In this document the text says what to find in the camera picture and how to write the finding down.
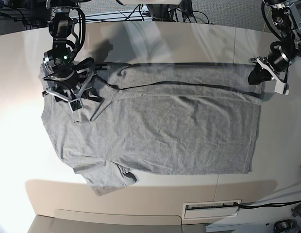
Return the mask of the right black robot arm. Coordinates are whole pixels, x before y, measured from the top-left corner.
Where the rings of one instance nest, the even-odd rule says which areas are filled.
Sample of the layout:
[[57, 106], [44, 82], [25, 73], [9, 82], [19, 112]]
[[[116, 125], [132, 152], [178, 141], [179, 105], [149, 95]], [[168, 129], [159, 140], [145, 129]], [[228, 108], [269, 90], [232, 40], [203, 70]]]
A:
[[102, 102], [94, 88], [96, 76], [92, 57], [79, 63], [74, 59], [83, 48], [86, 36], [86, 17], [80, 9], [80, 0], [49, 0], [46, 8], [53, 10], [49, 23], [53, 38], [52, 49], [45, 52], [43, 67], [47, 74], [42, 78], [47, 87], [42, 95], [64, 101], [74, 110], [82, 107], [82, 100]]

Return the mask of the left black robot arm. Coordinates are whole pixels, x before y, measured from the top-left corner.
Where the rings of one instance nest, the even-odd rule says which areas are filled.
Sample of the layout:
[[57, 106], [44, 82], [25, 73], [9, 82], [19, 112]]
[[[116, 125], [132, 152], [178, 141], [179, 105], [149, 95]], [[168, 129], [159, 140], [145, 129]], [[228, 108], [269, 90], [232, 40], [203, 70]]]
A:
[[278, 38], [270, 44], [270, 53], [260, 60], [272, 72], [285, 72], [282, 80], [287, 83], [289, 66], [296, 57], [301, 58], [301, 16], [296, 0], [264, 0], [261, 12], [269, 30]]

